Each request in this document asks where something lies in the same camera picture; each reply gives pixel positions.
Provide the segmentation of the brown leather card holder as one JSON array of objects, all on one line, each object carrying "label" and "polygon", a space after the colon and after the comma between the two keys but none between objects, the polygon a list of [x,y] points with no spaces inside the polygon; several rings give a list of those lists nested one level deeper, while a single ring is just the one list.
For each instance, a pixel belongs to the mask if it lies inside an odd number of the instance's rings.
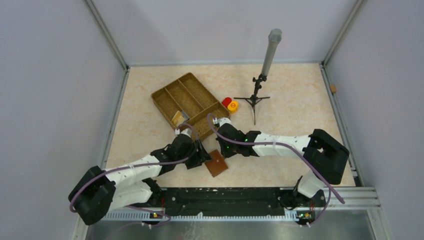
[{"label": "brown leather card holder", "polygon": [[219,150],[215,149],[211,151],[209,156],[211,160],[207,160],[204,164],[213,178],[229,168]]}]

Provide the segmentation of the gold card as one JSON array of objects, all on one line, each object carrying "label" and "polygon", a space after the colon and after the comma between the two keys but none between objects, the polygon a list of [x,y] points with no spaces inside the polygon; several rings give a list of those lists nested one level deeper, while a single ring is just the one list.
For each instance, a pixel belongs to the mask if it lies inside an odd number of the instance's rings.
[{"label": "gold card", "polygon": [[174,127],[178,127],[181,124],[187,122],[190,119],[187,113],[182,110],[178,110],[175,115],[171,118],[171,123]]}]

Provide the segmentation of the woven brown divided tray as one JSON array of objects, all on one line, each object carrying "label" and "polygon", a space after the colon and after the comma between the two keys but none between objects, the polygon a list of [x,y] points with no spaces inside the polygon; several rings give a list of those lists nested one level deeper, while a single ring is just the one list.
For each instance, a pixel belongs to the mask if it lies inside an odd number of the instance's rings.
[{"label": "woven brown divided tray", "polygon": [[178,112],[188,116],[187,123],[195,128],[201,141],[213,134],[207,115],[229,118],[229,110],[191,72],[179,77],[151,94],[151,99],[169,125]]}]

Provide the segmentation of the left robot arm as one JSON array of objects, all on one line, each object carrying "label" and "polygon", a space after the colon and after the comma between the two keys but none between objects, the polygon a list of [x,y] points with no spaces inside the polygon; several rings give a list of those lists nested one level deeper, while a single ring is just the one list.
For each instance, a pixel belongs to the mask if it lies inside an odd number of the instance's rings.
[{"label": "left robot arm", "polygon": [[142,203],[156,206],[161,189],[153,180],[155,177],[179,164],[192,169],[212,159],[201,141],[191,138],[191,133],[190,128],[179,131],[172,143],[122,166],[89,168],[68,196],[70,211],[89,226],[115,209]]}]

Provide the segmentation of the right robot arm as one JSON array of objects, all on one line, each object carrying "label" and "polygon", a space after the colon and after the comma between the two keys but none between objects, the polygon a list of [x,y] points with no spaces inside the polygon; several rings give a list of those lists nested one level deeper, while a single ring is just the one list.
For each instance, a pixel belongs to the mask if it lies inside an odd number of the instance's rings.
[{"label": "right robot arm", "polygon": [[350,151],[322,129],[314,129],[309,135],[282,136],[267,134],[258,130],[243,133],[235,128],[227,117],[207,115],[207,123],[216,134],[221,155],[231,158],[244,157],[298,157],[309,171],[295,186],[293,200],[299,206],[307,206],[314,195],[328,187],[340,203],[345,200],[334,186],[342,181]]}]

